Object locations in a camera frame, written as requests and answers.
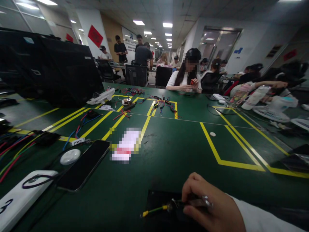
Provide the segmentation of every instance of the hand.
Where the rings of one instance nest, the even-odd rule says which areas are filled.
[[[213,209],[209,209],[208,213],[190,205],[185,206],[183,209],[184,214],[192,217],[207,231],[246,231],[241,213],[234,200],[195,172],[189,176],[183,185],[183,202],[187,201],[190,193],[200,197],[208,196],[209,202],[213,203]]]
[[[192,89],[192,85],[180,85],[179,90],[184,92],[190,92]]]
[[[192,85],[192,89],[194,91],[197,91],[198,87],[199,87],[199,80],[194,78],[194,79],[191,79],[191,82],[193,82],[193,85]]]

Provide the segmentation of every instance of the gray shirt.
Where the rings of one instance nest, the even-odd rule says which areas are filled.
[[[147,60],[152,59],[152,52],[146,46],[139,46],[135,52],[134,62],[143,66],[147,66]]]

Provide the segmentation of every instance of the small white fan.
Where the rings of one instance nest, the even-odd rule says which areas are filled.
[[[105,104],[106,101],[112,100],[112,96],[115,93],[115,88],[111,88],[103,93],[101,93],[97,98],[91,98],[87,104],[95,105],[95,104]]]

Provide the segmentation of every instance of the red sign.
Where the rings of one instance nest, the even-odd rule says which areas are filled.
[[[73,42],[74,40],[69,34],[67,34],[65,38],[70,42]]]
[[[101,36],[101,34],[92,25],[90,27],[88,37],[97,47],[100,47],[103,41],[103,36]]]
[[[285,54],[283,56],[283,60],[287,61],[287,60],[293,58],[294,56],[297,56],[297,50],[296,49],[294,49],[294,50],[290,51],[289,53]]]

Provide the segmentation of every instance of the long black hair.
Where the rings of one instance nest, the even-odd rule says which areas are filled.
[[[179,86],[183,81],[184,73],[186,70],[186,67],[185,67],[186,61],[198,63],[200,59],[201,59],[201,52],[197,48],[191,48],[187,51],[185,59],[183,63],[181,64],[181,67],[177,74],[174,86]],[[187,78],[187,85],[191,84],[191,79],[196,78],[196,74],[197,74],[197,65],[189,73],[188,78]]]

